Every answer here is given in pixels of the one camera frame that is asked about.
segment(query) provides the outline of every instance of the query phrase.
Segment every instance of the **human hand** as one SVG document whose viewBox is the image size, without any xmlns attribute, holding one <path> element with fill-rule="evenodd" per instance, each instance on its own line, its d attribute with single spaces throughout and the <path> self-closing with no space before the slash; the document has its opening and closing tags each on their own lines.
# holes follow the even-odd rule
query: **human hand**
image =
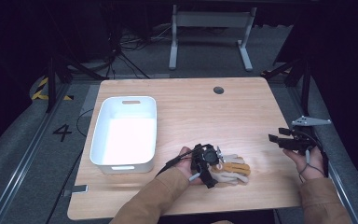
<svg viewBox="0 0 358 224">
<path fill-rule="evenodd" d="M 188 147 L 182 147 L 182 149 L 179 152 L 179 155 L 182 155 L 188 151 L 191 151 Z M 178 163 L 174 165 L 178 170 L 182 172 L 182 174 L 186 177 L 186 179 L 189 179 L 193 174 L 191 172 L 191 155 L 187 155 L 183 157 Z M 190 182 L 191 185 L 198 185 L 202 184 L 202 181 L 200 178 L 196 178 L 193 181 Z"/>
<path fill-rule="evenodd" d="M 224 163 L 220 162 L 217 165 L 210 166 L 209 171 L 213 179 L 220 183 L 228 183 L 237 185 L 238 180 L 243 183 L 248 183 L 247 175 L 251 173 L 250 167 L 245 163 L 245 160 L 238 155 L 226 155 L 223 157 Z"/>
<path fill-rule="evenodd" d="M 315 147 L 310 151 L 310 165 L 307 165 L 305 156 L 292 150 L 284 149 L 283 153 L 295 162 L 298 172 L 305 180 L 324 177 L 324 160 L 319 148 Z"/>
</svg>

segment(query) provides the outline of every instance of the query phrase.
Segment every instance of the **brown sleeve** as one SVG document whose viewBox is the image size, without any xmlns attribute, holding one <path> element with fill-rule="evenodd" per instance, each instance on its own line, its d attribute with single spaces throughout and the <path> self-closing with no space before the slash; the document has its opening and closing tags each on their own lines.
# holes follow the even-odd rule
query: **brown sleeve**
<svg viewBox="0 0 358 224">
<path fill-rule="evenodd" d="M 170 168 L 125 203 L 111 223 L 157 223 L 188 185 L 189 181 L 177 168 Z"/>
<path fill-rule="evenodd" d="M 351 223 L 351 218 L 342 205 L 331 179 L 308 180 L 301 186 L 300 194 L 305 223 Z"/>
</svg>

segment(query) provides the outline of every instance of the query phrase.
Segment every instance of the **human arm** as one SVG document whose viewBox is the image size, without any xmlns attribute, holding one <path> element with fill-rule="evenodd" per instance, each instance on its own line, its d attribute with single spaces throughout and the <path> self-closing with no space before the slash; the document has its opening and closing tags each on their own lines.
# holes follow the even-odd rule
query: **human arm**
<svg viewBox="0 0 358 224">
<path fill-rule="evenodd" d="M 319 148 L 310 151 L 310 166 L 306 158 L 294 151 L 284 149 L 292 159 L 301 176 L 306 180 L 300 186 L 301 205 L 305 223 L 351 223 L 351 218 L 342 205 L 331 179 L 324 177 L 323 158 Z"/>
<path fill-rule="evenodd" d="M 183 147 L 180 154 L 190 149 Z M 173 202 L 188 188 L 192 176 L 191 160 L 183 159 L 174 167 L 166 170 L 125 203 L 111 223 L 157 223 Z M 200 183 L 196 179 L 192 184 Z"/>
</svg>

